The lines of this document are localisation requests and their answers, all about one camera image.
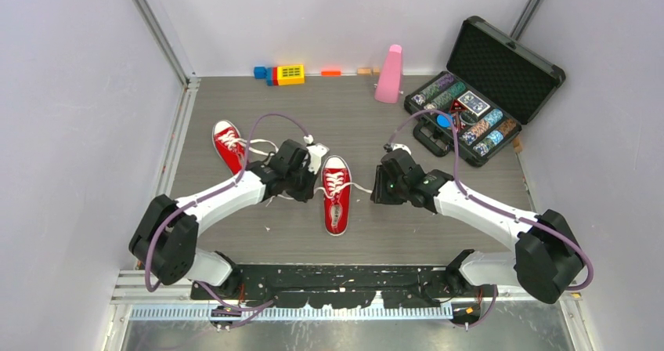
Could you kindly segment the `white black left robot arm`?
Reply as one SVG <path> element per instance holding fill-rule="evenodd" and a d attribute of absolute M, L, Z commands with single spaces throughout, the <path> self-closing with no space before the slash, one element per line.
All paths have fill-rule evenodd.
<path fill-rule="evenodd" d="M 148 277 L 164 285 L 199 281 L 219 298 L 231 299 L 240 289 L 232 262 L 199 248 L 199 236 L 235 212 L 280 194 L 310 200 L 328 152 L 321 143 L 302 145 L 288 139 L 271 157 L 248 163 L 245 171 L 204 191 L 178 199 L 160 194 L 147 206 L 128 250 Z"/>

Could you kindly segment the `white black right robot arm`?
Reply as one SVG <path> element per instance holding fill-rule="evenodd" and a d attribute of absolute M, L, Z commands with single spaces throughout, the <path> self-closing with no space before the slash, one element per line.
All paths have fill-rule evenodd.
<path fill-rule="evenodd" d="M 590 264 L 565 217 L 518 210 L 459 183 L 449 173 L 425 172 L 410 152 L 395 148 L 377 166 L 375 204 L 405 204 L 456 219 L 483 232 L 508 250 L 482 253 L 463 250 L 445 269 L 448 289 L 467 296 L 485 285 L 520 287 L 546 304 L 554 304 Z"/>

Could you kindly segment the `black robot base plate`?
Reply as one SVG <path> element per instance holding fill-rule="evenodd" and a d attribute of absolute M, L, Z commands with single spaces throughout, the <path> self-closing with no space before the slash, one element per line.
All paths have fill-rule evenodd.
<path fill-rule="evenodd" d="M 434 308 L 450 299 L 491 299 L 489 285 L 453 282 L 442 266 L 238 265 L 229 279 L 206 291 L 193 284 L 193 300 L 242 299 L 250 307 L 366 308 L 382 299 L 387 309 Z"/>

